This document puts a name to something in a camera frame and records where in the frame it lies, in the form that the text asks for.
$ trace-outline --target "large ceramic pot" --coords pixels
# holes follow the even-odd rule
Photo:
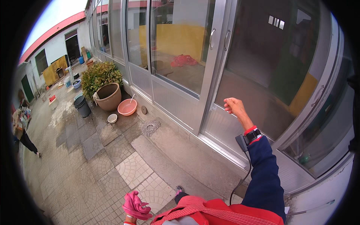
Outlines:
[[[121,102],[121,91],[118,83],[110,83],[102,86],[96,92],[99,99],[96,102],[106,111],[114,111]]]

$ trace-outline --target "black cable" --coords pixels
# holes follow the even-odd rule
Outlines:
[[[233,194],[235,193],[235,190],[244,182],[244,180],[247,178],[247,176],[249,176],[249,173],[251,171],[251,161],[250,161],[250,158],[247,156],[246,152],[244,152],[245,155],[246,155],[246,158],[248,158],[248,161],[250,163],[250,169],[248,171],[248,173],[246,174],[246,176],[244,177],[244,179],[240,180],[239,183],[236,185],[236,187],[233,189],[233,192],[231,192],[231,195],[230,195],[230,205],[231,205],[231,199],[233,197]]]

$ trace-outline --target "red cuff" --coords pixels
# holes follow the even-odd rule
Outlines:
[[[252,128],[250,129],[247,129],[245,132],[244,132],[244,135],[247,135],[248,133],[252,132],[253,130],[255,130],[257,127],[254,125],[252,126]]]

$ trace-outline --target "black pants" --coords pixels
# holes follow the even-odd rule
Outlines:
[[[179,201],[180,201],[180,199],[182,198],[182,197],[184,197],[184,196],[187,196],[188,194],[187,193],[185,193],[185,192],[180,192],[177,196],[175,196],[175,203],[176,204],[178,204],[179,203]]]
[[[37,153],[37,148],[35,147],[35,145],[30,141],[29,136],[27,135],[27,133],[25,132],[25,130],[23,131],[23,135],[20,138],[20,142],[27,147],[30,151],[34,152],[35,154]]]

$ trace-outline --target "hand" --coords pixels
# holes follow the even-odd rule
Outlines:
[[[140,198],[138,197],[138,191],[132,191],[131,193],[127,193],[125,195],[125,204],[122,206],[126,214],[132,216],[137,219],[147,220],[153,215],[149,212],[151,210],[150,207],[144,207],[148,205],[147,202],[141,202]]]
[[[225,111],[227,111],[229,114],[234,114],[238,121],[243,126],[244,131],[252,128],[254,124],[252,123],[251,119],[247,115],[243,102],[236,98],[226,98],[224,99]]]

